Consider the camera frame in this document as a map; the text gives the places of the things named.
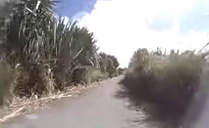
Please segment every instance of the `white cloud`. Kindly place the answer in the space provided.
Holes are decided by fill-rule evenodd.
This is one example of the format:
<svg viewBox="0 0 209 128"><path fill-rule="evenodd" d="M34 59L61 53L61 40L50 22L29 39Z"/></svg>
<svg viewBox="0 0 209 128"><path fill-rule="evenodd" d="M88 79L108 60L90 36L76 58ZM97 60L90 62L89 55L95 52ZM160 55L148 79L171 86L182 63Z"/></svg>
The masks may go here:
<svg viewBox="0 0 209 128"><path fill-rule="evenodd" d="M99 0L95 9L80 24L87 26L98 39L100 51L115 55L127 66L138 48L194 49L209 40L209 34L180 32L180 21L195 6L194 0ZM159 16L171 26L162 31L150 28Z"/></svg>

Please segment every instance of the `roadside vegetation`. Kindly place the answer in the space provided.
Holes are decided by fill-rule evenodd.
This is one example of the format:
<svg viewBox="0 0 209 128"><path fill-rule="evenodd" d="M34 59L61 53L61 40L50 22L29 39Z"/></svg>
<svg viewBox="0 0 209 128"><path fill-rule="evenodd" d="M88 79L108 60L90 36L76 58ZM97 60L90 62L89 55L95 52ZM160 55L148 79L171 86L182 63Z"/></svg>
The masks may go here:
<svg viewBox="0 0 209 128"><path fill-rule="evenodd" d="M55 1L10 0L0 7L0 107L13 97L40 98L117 76L114 56L77 22L65 23Z"/></svg>
<svg viewBox="0 0 209 128"><path fill-rule="evenodd" d="M138 49L120 82L119 96L129 97L147 115L146 121L178 127L200 89L205 62L194 51L165 54L159 48L154 52Z"/></svg>

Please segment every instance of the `sky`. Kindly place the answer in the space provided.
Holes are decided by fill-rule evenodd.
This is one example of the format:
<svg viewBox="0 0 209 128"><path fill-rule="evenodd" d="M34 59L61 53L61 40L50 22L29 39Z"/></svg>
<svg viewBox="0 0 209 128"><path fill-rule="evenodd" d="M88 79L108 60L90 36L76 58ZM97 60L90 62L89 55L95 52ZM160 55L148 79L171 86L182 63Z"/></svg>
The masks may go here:
<svg viewBox="0 0 209 128"><path fill-rule="evenodd" d="M209 41L209 0L61 1L58 15L86 26L121 67L138 48L199 50Z"/></svg>

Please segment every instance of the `shrub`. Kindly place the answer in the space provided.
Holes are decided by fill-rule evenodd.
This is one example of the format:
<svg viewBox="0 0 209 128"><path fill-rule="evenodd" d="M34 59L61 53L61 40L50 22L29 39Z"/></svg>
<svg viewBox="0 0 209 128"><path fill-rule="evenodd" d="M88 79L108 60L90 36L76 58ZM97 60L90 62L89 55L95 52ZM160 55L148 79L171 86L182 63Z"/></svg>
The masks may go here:
<svg viewBox="0 0 209 128"><path fill-rule="evenodd" d="M149 119L177 124L200 85L203 62L194 54L133 58L120 94L145 107Z"/></svg>
<svg viewBox="0 0 209 128"><path fill-rule="evenodd" d="M0 63L0 107L10 103L19 72L6 63Z"/></svg>

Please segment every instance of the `narrow road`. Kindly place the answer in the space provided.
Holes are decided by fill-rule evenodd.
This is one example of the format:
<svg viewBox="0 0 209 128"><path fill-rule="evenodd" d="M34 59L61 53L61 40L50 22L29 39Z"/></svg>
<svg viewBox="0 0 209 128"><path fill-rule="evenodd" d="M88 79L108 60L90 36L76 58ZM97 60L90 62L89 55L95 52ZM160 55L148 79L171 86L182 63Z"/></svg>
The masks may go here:
<svg viewBox="0 0 209 128"><path fill-rule="evenodd" d="M86 94L56 101L49 109L11 119L0 128L144 128L134 122L141 115L115 97L119 80L106 80Z"/></svg>

